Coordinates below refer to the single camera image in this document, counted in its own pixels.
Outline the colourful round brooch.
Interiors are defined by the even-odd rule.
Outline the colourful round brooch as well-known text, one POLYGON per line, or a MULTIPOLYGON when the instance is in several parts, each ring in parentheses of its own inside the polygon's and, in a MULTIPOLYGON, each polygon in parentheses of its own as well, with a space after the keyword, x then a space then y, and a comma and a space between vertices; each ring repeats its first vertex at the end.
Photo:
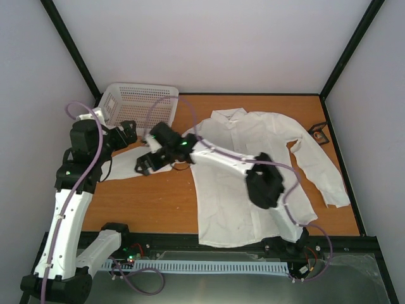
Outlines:
POLYGON ((314 133, 314 138, 316 138, 319 141, 323 138, 323 136, 319 132, 317 132, 317 133, 314 133))

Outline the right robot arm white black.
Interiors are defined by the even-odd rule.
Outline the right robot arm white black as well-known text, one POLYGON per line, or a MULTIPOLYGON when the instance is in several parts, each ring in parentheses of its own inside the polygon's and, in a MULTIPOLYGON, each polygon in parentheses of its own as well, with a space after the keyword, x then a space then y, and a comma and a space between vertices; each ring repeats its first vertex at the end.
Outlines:
POLYGON ((280 233, 277 244, 290 255, 303 251, 309 232, 306 225, 293 218, 287 201, 299 182, 295 181, 286 189, 279 171, 281 168, 292 170, 292 167, 274 162, 264 152, 251 156, 219 148, 196 132, 181 136, 163 122, 144 136, 144 142, 151 150, 138 157, 137 173, 149 175, 175 162, 223 169, 245 182, 251 203, 270 212, 280 233))

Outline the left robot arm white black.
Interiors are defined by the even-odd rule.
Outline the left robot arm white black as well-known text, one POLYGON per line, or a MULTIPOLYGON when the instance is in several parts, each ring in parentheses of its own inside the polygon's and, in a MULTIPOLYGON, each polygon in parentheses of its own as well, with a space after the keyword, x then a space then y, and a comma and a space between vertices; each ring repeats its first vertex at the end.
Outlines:
POLYGON ((92 280, 105 261, 114 252, 124 255, 132 247, 128 225, 107 223, 77 253, 102 166, 111 161, 113 152, 137 141, 135 122, 124 121, 110 129, 97 120, 80 120, 72 125, 70 141, 56 173, 55 208, 44 250, 32 274, 20 284, 22 291, 41 303, 85 303, 92 280))

